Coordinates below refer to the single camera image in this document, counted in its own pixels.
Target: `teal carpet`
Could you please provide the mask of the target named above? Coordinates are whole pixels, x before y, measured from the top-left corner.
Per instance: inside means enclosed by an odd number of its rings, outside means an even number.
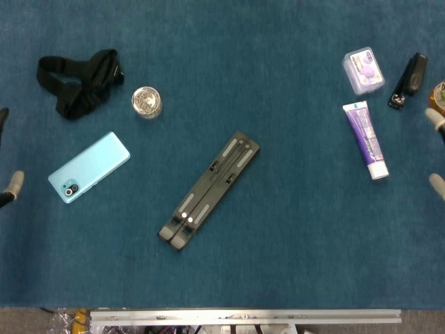
[[[445,78],[435,1],[2,1],[0,304],[445,308],[444,145],[423,116]],[[370,46],[386,84],[355,97],[341,61]],[[69,122],[38,59],[114,47],[125,83]],[[421,90],[387,100],[408,59]],[[131,95],[161,94],[139,118]],[[371,181],[343,104],[367,100],[390,176]],[[182,253],[156,232],[236,129],[261,146]],[[47,181],[114,131],[131,159],[66,205]]]

